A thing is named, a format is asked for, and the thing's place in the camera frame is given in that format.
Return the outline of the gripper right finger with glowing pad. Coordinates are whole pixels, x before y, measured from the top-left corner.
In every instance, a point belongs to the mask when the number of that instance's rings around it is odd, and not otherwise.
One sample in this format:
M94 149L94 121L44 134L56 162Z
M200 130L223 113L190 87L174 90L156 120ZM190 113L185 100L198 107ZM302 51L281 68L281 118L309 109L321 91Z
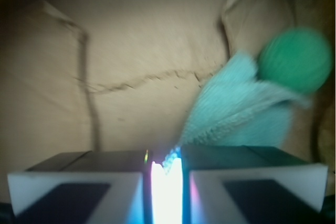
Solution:
M328 169L274 147L181 148L183 223L327 223Z

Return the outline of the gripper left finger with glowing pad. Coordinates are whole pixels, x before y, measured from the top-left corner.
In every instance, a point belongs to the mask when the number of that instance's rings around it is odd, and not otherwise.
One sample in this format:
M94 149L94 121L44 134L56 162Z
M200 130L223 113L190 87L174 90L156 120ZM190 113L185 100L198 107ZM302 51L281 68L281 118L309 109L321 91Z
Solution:
M152 223L152 153L57 154L7 176L15 223Z

